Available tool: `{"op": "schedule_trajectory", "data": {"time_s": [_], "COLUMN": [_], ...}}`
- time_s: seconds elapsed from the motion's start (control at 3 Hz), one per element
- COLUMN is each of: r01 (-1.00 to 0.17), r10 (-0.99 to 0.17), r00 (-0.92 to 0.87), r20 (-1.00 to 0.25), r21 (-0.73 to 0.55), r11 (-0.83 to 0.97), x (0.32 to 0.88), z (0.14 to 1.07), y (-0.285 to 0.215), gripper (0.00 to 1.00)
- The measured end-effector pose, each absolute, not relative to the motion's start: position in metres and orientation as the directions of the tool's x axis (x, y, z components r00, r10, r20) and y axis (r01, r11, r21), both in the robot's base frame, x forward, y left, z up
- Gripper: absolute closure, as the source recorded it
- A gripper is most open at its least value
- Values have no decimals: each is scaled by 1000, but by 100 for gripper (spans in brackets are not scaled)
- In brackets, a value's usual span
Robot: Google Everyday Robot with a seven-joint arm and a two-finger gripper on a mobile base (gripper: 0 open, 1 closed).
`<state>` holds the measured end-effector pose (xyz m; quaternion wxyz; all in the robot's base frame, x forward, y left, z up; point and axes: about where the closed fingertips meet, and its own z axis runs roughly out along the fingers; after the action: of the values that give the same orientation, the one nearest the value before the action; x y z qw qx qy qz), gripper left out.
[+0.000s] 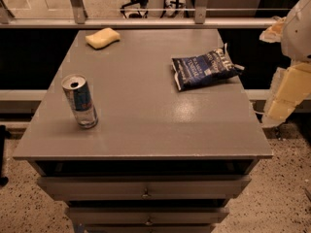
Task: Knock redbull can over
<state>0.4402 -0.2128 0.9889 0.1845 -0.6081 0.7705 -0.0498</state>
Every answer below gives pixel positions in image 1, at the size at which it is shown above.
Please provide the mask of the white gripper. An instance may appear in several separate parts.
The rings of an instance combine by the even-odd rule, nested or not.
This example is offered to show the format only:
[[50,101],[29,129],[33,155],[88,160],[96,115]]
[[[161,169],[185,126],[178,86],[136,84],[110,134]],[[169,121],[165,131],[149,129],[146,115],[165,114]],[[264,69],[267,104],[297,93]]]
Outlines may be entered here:
[[278,68],[273,75],[265,102],[262,124],[277,127],[311,94],[311,0],[300,0],[287,17],[261,32],[259,39],[280,43],[283,55],[296,62],[287,69]]

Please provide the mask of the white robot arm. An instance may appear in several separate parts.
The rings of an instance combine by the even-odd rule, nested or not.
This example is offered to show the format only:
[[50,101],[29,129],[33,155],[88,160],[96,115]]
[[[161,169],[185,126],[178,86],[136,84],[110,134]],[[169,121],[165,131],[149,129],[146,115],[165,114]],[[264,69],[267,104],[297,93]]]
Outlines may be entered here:
[[299,0],[259,39],[280,42],[282,54],[291,60],[287,69],[276,69],[263,108],[262,126],[277,127],[311,94],[311,0]]

